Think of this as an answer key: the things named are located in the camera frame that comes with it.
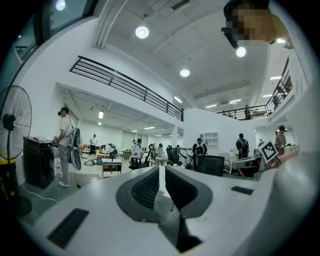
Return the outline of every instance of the standing fan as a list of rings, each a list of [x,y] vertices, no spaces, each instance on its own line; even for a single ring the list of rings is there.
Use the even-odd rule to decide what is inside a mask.
[[[24,216],[31,211],[32,204],[28,198],[18,195],[17,174],[11,163],[21,154],[24,137],[29,137],[31,103],[26,91],[13,85],[0,93],[0,104],[0,157],[7,160],[7,169],[1,170],[0,175],[13,210],[18,216]]]

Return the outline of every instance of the ceiling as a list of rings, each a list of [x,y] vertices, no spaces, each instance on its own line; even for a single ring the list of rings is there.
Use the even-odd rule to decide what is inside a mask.
[[[96,125],[98,125],[98,122],[101,122],[102,126],[127,132],[138,130],[138,134],[150,136],[172,133],[174,127],[172,124],[153,116],[148,116],[133,108],[114,103],[103,97],[91,96],[67,88],[61,88],[61,90],[63,94],[67,95],[66,105],[74,105],[82,115],[82,121]],[[104,112],[103,119],[99,119],[99,111]],[[155,128],[144,130],[144,128],[151,126]],[[178,134],[183,134],[181,128],[178,129]]]
[[[173,77],[182,85],[180,91],[190,94],[199,108],[239,98],[240,105],[246,105],[253,87],[262,87],[265,80],[268,45],[248,45],[247,54],[237,57],[221,33],[228,0],[191,0],[173,11],[171,7],[178,2],[128,0],[106,43],[129,55],[139,53],[134,57],[147,66],[146,57],[152,59],[166,70],[167,75],[162,76]],[[139,26],[148,28],[147,38],[136,36]],[[182,69],[189,69],[190,75],[180,76]]]

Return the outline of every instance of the fan stand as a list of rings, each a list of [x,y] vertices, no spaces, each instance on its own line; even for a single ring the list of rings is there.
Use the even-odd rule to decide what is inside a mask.
[[[2,119],[3,127],[8,130],[6,151],[7,151],[7,161],[9,173],[11,173],[11,165],[10,165],[10,134],[17,126],[16,117],[13,114],[5,114]],[[32,203],[30,199],[21,196],[21,195],[11,195],[8,194],[8,198],[10,200],[12,209],[14,213],[19,216],[25,216],[32,210]]]

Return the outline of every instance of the white shelf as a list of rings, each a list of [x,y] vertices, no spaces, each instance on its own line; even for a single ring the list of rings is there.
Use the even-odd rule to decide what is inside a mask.
[[[217,132],[204,132],[200,134],[200,138],[202,139],[202,142],[207,147],[218,147],[218,133]]]

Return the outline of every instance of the black office chair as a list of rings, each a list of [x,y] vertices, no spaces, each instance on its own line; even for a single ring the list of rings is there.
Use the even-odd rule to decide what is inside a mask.
[[[225,158],[217,155],[197,155],[196,171],[222,177],[224,173]]]

